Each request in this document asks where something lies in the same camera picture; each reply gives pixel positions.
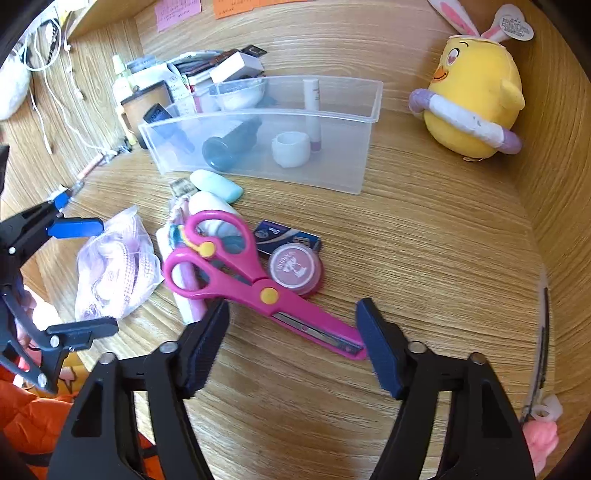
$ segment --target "scissors blade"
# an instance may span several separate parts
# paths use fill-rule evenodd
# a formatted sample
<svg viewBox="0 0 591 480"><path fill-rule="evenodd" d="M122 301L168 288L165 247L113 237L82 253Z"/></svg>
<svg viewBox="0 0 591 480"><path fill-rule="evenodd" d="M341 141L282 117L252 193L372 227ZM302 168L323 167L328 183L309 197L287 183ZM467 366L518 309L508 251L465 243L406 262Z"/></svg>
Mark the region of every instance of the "scissors blade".
<svg viewBox="0 0 591 480"><path fill-rule="evenodd" d="M287 313L278 312L273 315L273 318L338 350L348 353L349 355L357 355L361 350L364 349L363 345L357 345L336 335L327 333L317 327L311 327L306 322L303 322L302 320L297 319Z"/></svg>

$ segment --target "pink scissors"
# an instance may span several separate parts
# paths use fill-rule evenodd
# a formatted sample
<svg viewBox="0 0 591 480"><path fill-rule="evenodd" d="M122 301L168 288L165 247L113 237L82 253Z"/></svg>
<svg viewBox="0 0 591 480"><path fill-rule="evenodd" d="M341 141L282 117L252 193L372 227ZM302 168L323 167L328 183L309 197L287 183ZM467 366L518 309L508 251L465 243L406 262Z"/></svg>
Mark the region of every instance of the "pink scissors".
<svg viewBox="0 0 591 480"><path fill-rule="evenodd" d="M244 250L230 254L224 250L221 239L197 233L198 225L206 220L222 220L235 226L244 239ZM236 301L333 352L354 360L366 357L363 340L355 327L343 323L269 278L259 263L254 236L241 218L220 210L205 210L187 219L184 235L192 244L190 248L175 249L163 265L164 278L173 292L192 300L223 297ZM251 285L216 268L210 263L216 259ZM208 285L200 290L186 290L175 284L173 269L184 262L192 263L206 273Z"/></svg>

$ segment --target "clear plastic box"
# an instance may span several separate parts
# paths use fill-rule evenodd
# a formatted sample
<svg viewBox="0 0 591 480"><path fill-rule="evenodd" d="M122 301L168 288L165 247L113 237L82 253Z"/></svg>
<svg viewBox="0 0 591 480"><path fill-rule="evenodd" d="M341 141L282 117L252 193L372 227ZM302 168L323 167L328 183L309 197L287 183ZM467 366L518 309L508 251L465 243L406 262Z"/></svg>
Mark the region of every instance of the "clear plastic box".
<svg viewBox="0 0 591 480"><path fill-rule="evenodd" d="M318 81L318 111L306 109L304 85L311 79ZM348 77L236 80L201 89L167 108L173 118L139 129L161 173L204 168L360 193L382 90L382 82ZM285 168L274 160L272 143L294 131L308 134L312 152L301 166ZM286 153L275 150L278 155Z"/></svg>

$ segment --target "bottle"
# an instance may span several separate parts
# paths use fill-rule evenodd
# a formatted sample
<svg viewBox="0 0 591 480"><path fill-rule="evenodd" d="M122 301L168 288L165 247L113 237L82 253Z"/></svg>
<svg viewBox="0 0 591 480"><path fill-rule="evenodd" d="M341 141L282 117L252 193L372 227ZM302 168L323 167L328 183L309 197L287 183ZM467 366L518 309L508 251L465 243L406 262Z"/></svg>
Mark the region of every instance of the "bottle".
<svg viewBox="0 0 591 480"><path fill-rule="evenodd" d="M125 112L121 106L121 101L132 96L134 94L134 88L135 90L138 88L137 85L133 84L131 71L125 68L119 55L113 55L113 68L117 75L115 83L113 84L113 98L115 98L115 102L117 103L115 113L117 114L121 127L124 129L124 133L127 136L129 143L135 145L138 141L134 133L127 127L127 122L124 118Z"/></svg>
<svg viewBox="0 0 591 480"><path fill-rule="evenodd" d="M115 98L115 102L121 104L121 100L125 100L134 94L133 80L131 71L125 68L119 55L113 55L113 68L117 75L117 79L113 84L113 97Z"/></svg>

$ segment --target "orange fabric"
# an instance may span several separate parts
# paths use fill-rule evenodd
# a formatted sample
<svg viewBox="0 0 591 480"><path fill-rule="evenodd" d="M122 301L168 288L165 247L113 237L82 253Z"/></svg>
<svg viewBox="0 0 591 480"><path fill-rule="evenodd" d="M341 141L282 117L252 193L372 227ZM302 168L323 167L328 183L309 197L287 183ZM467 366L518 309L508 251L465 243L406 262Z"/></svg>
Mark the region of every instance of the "orange fabric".
<svg viewBox="0 0 591 480"><path fill-rule="evenodd" d="M12 384L13 375L0 367L0 429L17 452L37 455L54 450L63 424L72 404L64 401L66 396L39 398ZM141 436L142 448L152 444ZM164 480L158 457L145 460L148 476ZM30 467L40 479L45 480L47 468Z"/></svg>

